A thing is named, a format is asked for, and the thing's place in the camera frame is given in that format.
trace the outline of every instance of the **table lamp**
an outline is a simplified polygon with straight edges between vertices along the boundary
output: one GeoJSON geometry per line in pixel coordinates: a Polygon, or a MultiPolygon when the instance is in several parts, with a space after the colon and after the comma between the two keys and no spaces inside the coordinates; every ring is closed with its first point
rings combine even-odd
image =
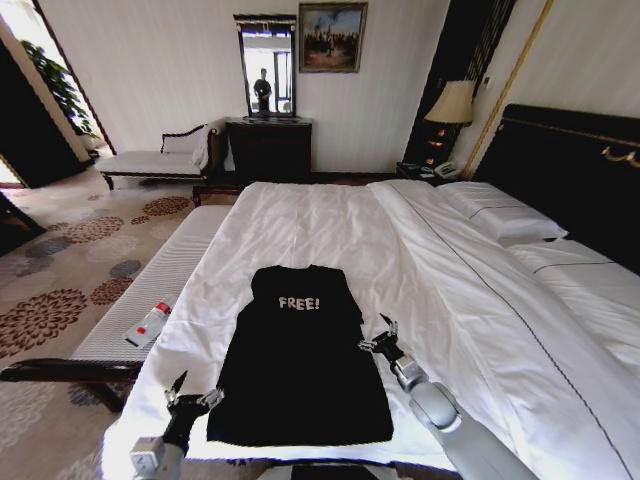
{"type": "MultiPolygon", "coordinates": [[[[473,80],[453,80],[447,82],[444,90],[440,94],[438,101],[427,113],[424,119],[428,122],[445,125],[471,125],[473,120],[473,90],[475,81],[473,80]]],[[[436,132],[435,140],[428,140],[428,143],[435,150],[434,156],[439,158],[427,158],[426,163],[434,166],[437,160],[442,160],[443,155],[449,154],[453,147],[453,133],[455,129],[447,129],[446,126],[436,132]]]]}

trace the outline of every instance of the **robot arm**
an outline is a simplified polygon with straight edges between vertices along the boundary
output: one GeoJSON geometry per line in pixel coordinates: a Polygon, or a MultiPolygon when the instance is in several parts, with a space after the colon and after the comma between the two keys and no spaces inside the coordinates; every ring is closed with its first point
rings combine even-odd
{"type": "Polygon", "coordinates": [[[193,423],[224,399],[224,392],[219,389],[206,395],[178,395],[186,377],[185,371],[164,392],[171,420],[162,437],[140,438],[131,450],[129,455],[136,469],[133,480],[179,480],[193,423]]]}
{"type": "Polygon", "coordinates": [[[537,477],[491,431],[477,422],[440,383],[397,346],[398,324],[382,318],[389,330],[360,348],[382,353],[402,389],[411,395],[411,409],[466,480],[536,480],[537,477]]]}

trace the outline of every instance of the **framed painting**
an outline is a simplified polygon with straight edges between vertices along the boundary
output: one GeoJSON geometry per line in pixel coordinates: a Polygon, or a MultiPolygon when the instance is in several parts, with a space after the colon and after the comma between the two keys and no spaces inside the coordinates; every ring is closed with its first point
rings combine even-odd
{"type": "Polygon", "coordinates": [[[301,3],[300,71],[357,73],[366,3],[301,3]]]}

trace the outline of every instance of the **white pillow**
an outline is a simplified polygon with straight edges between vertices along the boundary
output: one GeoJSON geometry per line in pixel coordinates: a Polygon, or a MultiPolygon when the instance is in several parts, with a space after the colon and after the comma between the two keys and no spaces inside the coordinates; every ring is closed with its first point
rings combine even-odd
{"type": "Polygon", "coordinates": [[[640,379],[640,277],[572,240],[509,247],[640,379]]]}
{"type": "Polygon", "coordinates": [[[203,128],[204,125],[200,125],[186,134],[165,133],[162,135],[162,153],[193,153],[203,128]]]}
{"type": "Polygon", "coordinates": [[[441,185],[438,190],[471,223],[503,244],[562,238],[568,233],[550,218],[488,183],[455,182],[441,185]]]}
{"type": "Polygon", "coordinates": [[[211,127],[207,125],[205,128],[198,130],[198,141],[191,155],[191,162],[202,170],[209,162],[209,132],[211,127]]]}

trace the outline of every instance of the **telephone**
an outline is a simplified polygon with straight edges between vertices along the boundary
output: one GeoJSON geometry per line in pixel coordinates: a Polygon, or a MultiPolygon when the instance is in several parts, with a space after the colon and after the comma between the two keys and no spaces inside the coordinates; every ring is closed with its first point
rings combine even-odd
{"type": "Polygon", "coordinates": [[[460,169],[453,162],[444,162],[433,170],[440,178],[453,179],[460,174],[460,169]]]}

